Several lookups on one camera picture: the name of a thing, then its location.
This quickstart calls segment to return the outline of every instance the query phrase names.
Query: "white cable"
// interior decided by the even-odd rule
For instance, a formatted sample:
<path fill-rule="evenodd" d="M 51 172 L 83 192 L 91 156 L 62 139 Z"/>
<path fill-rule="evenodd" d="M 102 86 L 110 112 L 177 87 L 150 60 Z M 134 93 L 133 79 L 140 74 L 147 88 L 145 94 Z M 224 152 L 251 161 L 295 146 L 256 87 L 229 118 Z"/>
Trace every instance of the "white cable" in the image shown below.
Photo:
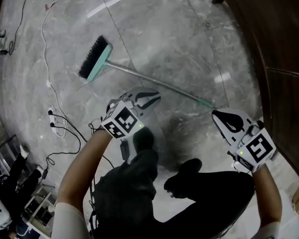
<path fill-rule="evenodd" d="M 59 104 L 59 100 L 58 100 L 58 95 L 56 94 L 56 91 L 55 91 L 54 87 L 52 86 L 52 84 L 51 84 L 51 82 L 50 82 L 50 69 L 49 69 L 48 63 L 46 62 L 46 57 L 45 57 L 45 53 L 46 53 L 46 41 L 45 41 L 45 37 L 44 37 L 44 33 L 43 33 L 43 24 L 44 24 L 44 22 L 45 22 L 45 20 L 46 20 L 46 18 L 47 18 L 47 16 L 48 16 L 48 14 L 49 14 L 49 12 L 50 12 L 52 6 L 53 6 L 56 2 L 58 2 L 58 1 L 59 1 L 59 0 L 55 0 L 55 1 L 50 5 L 48 11 L 47 11 L 46 14 L 45 14 L 45 17 L 44 17 L 44 19 L 43 19 L 43 21 L 42 21 L 42 24 L 41 24 L 41 38 L 42 38 L 42 40 L 43 40 L 43 42 L 44 42 L 43 60 L 44 60 L 44 63 L 45 63 L 45 66 L 46 66 L 46 70 L 47 70 L 47 76 L 48 76 L 48 81 L 47 81 L 47 82 L 48 82 L 50 88 L 52 89 L 52 91 L 54 92 L 55 100 L 56 100 L 56 104 L 57 104 L 57 106 L 58 106 L 59 111 L 63 114 L 64 117 L 67 118 L 67 116 L 64 114 L 64 112 L 63 112 L 62 109 L 60 108 L 60 104 Z M 65 133 L 66 133 L 66 130 L 64 130 L 63 135 L 59 135 L 58 133 L 56 133 L 56 135 L 57 135 L 58 137 L 64 137 L 64 136 L 65 136 Z"/>
<path fill-rule="evenodd" d="M 20 235 L 18 232 L 17 232 L 17 234 L 18 234 L 18 236 L 23 237 L 28 232 L 30 233 L 29 227 L 26 229 L 26 231 L 24 232 L 24 234 Z"/>

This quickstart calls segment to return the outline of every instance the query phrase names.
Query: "broom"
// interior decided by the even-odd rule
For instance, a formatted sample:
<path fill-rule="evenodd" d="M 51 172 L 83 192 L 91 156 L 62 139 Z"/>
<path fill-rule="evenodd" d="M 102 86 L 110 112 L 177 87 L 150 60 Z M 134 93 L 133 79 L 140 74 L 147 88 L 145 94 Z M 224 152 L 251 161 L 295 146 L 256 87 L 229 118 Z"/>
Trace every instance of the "broom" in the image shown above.
<path fill-rule="evenodd" d="M 89 82 L 93 81 L 99 72 L 102 70 L 104 66 L 110 66 L 115 69 L 121 70 L 123 72 L 126 72 L 128 74 L 132 74 L 135 76 L 138 76 L 144 80 L 154 82 L 158 85 L 161 85 L 167 89 L 170 89 L 176 93 L 179 93 L 185 97 L 191 98 L 192 100 L 195 100 L 201 105 L 204 105 L 208 108 L 214 108 L 213 104 L 204 100 L 200 99 L 190 93 L 187 93 L 181 89 L 178 89 L 174 86 L 171 86 L 167 83 L 161 82 L 159 80 L 153 79 L 149 76 L 137 73 L 135 71 L 132 71 L 130 69 L 112 64 L 111 62 L 108 61 L 108 58 L 113 50 L 113 47 L 111 44 L 109 44 L 106 39 L 103 36 L 100 36 L 96 42 L 93 44 L 89 54 L 87 55 L 85 61 L 83 62 L 81 69 L 79 71 L 79 76 L 81 76 L 84 79 L 87 79 Z"/>

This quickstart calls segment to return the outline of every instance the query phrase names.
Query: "black cable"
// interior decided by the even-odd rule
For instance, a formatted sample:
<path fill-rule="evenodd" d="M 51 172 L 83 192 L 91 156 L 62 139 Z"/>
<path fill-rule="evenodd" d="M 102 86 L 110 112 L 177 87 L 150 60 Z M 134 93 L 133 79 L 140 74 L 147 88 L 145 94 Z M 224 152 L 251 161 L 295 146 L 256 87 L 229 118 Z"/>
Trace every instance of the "black cable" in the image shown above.
<path fill-rule="evenodd" d="M 10 56 L 12 55 L 12 53 L 14 51 L 15 41 L 16 41 L 16 34 L 18 33 L 18 30 L 19 30 L 19 28 L 21 26 L 21 23 L 22 23 L 22 20 L 23 20 L 23 10 L 24 10 L 25 2 L 26 2 L 26 0 L 24 0 L 24 2 L 23 2 L 22 13 L 21 13 L 21 20 L 20 20 L 18 28 L 16 29 L 16 32 L 15 32 L 15 35 L 14 35 L 14 41 L 11 41 L 10 44 L 9 44 L 9 55 Z"/>
<path fill-rule="evenodd" d="M 57 115 L 54 113 L 49 113 L 49 115 L 60 117 L 60 118 L 63 118 L 64 120 L 66 120 L 79 133 L 79 135 L 82 137 L 82 139 L 85 140 L 85 142 L 88 142 L 87 139 L 85 139 L 85 137 L 80 133 L 80 131 L 66 117 L 63 117 L 63 116 L 60 116 L 60 115 Z"/>
<path fill-rule="evenodd" d="M 39 166 L 42 170 L 44 170 L 44 169 L 42 168 L 42 166 L 40 166 L 40 165 L 37 165 L 37 166 Z"/>
<path fill-rule="evenodd" d="M 94 209 L 94 205 L 93 205 L 93 203 L 92 203 L 92 200 L 89 200 L 89 204 L 90 204 L 90 206 L 92 207 L 93 211 L 95 211 L 95 209 Z"/>
<path fill-rule="evenodd" d="M 47 169 L 49 168 L 49 163 L 51 164 L 51 165 L 55 165 L 55 162 L 54 162 L 54 160 L 53 159 L 51 159 L 50 158 L 50 156 L 52 156 L 52 155 L 59 155 L 59 154 L 72 154 L 72 155 L 75 155 L 75 154 L 78 154 L 79 152 L 80 152 L 80 150 L 81 150 L 81 141 L 80 141 L 80 138 L 75 134 L 75 133 L 73 133 L 72 131 L 70 131 L 69 129 L 67 129 L 67 128 L 65 128 L 65 127 L 62 127 L 62 126 L 53 126 L 53 127 L 55 127 L 55 128 L 62 128 L 62 129 L 64 129 L 64 130 L 67 130 L 68 132 L 70 132 L 72 135 L 74 135 L 78 140 L 79 140 L 79 144 L 80 144 L 80 146 L 79 146 L 79 149 L 78 149 L 78 151 L 77 152 L 54 152 L 54 153 L 51 153 L 50 155 L 48 155 L 47 157 L 46 157 L 46 164 L 47 164 L 47 166 L 46 166 L 46 171 L 47 171 Z"/>
<path fill-rule="evenodd" d="M 62 118 L 62 119 L 64 119 L 64 120 L 66 120 L 79 134 L 80 134 L 80 136 L 82 137 L 82 139 L 85 141 L 85 142 L 88 142 L 87 140 L 86 140 L 86 138 L 81 134 L 81 132 L 72 124 L 72 122 L 70 122 L 66 117 L 63 117 L 63 116 L 60 116 L 60 115 L 56 115 L 56 114 L 54 114 L 53 112 L 51 112 L 51 111 L 49 111 L 49 115 L 53 115 L 53 116 L 56 116 L 56 117 L 60 117 L 60 118 Z M 89 123 L 89 127 L 90 127 L 90 129 L 91 129 L 91 134 L 93 135 L 96 131 L 98 131 L 98 130 L 104 130 L 103 128 L 102 128 L 102 126 L 100 125 L 98 128 L 94 128 L 94 126 L 93 126 L 93 124 L 92 123 Z M 112 162 L 106 157 L 106 156 L 102 156 L 103 158 L 105 158 L 108 162 L 109 162 L 109 164 L 111 165 L 111 167 L 112 168 L 114 168 L 114 165 L 112 164 Z"/>

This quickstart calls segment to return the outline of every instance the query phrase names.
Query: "white sleeve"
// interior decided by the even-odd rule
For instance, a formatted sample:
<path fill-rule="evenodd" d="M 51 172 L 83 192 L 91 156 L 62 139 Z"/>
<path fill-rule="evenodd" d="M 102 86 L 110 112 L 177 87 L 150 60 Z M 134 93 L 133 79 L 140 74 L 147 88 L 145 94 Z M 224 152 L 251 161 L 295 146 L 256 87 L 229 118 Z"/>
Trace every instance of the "white sleeve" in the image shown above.
<path fill-rule="evenodd" d="M 55 208 L 52 239 L 91 239 L 83 214 L 66 203 Z"/>
<path fill-rule="evenodd" d="M 272 222 L 260 228 L 252 239 L 278 239 L 279 227 L 279 222 Z"/>

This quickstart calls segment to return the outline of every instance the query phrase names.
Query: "black shoe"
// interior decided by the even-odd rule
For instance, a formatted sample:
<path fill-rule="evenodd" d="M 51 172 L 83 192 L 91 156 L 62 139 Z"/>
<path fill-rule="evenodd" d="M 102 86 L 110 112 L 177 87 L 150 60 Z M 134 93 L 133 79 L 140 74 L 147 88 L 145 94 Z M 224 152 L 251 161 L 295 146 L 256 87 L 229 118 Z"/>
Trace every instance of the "black shoe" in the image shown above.
<path fill-rule="evenodd" d="M 179 175 L 191 175 L 191 174 L 196 174 L 199 172 L 199 170 L 202 167 L 202 162 L 198 158 L 193 158 L 185 163 L 182 163 L 181 166 L 179 167 Z"/>
<path fill-rule="evenodd" d="M 133 144 L 136 153 L 145 149 L 152 149 L 154 145 L 154 135 L 148 127 L 144 127 L 134 134 Z"/>
<path fill-rule="evenodd" d="M 188 176 L 198 173 L 201 167 L 202 162 L 198 158 L 186 161 L 180 166 L 179 172 L 165 182 L 164 189 L 167 192 L 171 192 L 172 197 L 186 198 L 186 196 L 182 195 L 181 188 L 186 184 Z"/>

